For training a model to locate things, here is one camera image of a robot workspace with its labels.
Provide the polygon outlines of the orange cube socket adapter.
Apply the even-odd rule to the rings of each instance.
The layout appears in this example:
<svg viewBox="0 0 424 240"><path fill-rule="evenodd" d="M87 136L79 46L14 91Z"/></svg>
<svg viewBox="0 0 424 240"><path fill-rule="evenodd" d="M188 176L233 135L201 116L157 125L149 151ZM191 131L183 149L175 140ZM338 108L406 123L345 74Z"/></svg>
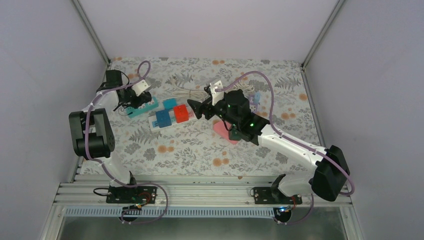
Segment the orange cube socket adapter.
<svg viewBox="0 0 424 240"><path fill-rule="evenodd" d="M185 104L177 105L173 108L176 123L183 123L189 120L189 112Z"/></svg>

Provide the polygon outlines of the dark green cube socket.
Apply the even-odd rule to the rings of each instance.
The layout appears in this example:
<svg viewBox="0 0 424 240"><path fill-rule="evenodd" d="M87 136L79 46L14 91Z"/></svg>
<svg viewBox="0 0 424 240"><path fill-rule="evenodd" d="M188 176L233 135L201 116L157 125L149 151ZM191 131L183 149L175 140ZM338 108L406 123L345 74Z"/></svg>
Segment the dark green cube socket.
<svg viewBox="0 0 424 240"><path fill-rule="evenodd" d="M242 139L242 136L235 127L232 127L228 132L228 139L230 141L240 141Z"/></svg>

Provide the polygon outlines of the blue cube socket adapter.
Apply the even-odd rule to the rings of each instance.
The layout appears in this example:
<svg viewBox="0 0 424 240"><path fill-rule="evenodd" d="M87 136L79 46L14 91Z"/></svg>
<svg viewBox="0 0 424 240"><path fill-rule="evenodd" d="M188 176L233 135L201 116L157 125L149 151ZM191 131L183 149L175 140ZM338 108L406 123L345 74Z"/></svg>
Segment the blue cube socket adapter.
<svg viewBox="0 0 424 240"><path fill-rule="evenodd" d="M155 116L159 128L165 128L172 125L172 120L167 109L157 111Z"/></svg>

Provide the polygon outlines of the purple power strip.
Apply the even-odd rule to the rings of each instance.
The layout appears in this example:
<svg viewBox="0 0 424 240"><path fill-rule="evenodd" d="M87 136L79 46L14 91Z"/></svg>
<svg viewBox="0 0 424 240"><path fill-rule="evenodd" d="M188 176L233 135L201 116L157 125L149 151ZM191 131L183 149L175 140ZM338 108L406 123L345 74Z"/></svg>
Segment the purple power strip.
<svg viewBox="0 0 424 240"><path fill-rule="evenodd" d="M251 112L256 113L258 110L260 97L256 95L250 95L248 99L249 99L249 108Z"/></svg>

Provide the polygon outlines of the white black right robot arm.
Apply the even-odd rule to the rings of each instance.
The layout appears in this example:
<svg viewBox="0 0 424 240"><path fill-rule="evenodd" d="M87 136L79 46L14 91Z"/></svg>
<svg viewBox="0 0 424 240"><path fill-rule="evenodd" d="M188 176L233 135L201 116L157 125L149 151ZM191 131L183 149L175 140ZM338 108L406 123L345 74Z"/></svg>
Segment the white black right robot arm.
<svg viewBox="0 0 424 240"><path fill-rule="evenodd" d="M242 140L283 154L306 169L301 176L286 173L278 176L270 191L274 202L282 204L299 194L316 194L333 202L343 194L350 170L339 147L314 145L277 129L268 119L252 112L250 101L241 89L222 96L218 101L210 96L203 102L189 99L187 103L197 119L216 116Z"/></svg>

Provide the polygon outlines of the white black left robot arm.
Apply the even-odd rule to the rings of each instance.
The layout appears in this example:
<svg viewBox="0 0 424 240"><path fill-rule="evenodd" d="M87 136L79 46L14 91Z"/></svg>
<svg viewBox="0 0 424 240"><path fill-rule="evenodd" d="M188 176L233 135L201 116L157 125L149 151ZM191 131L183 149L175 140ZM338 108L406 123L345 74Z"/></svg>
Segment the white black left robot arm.
<svg viewBox="0 0 424 240"><path fill-rule="evenodd" d="M119 190L119 196L131 203L139 197L139 188L130 170L115 154L115 136L109 114L119 107L140 107L152 100L151 84L145 76L124 84L126 74L107 70L105 81L96 90L94 99L80 111L68 116L71 141L75 154L100 164L111 178L109 190Z"/></svg>

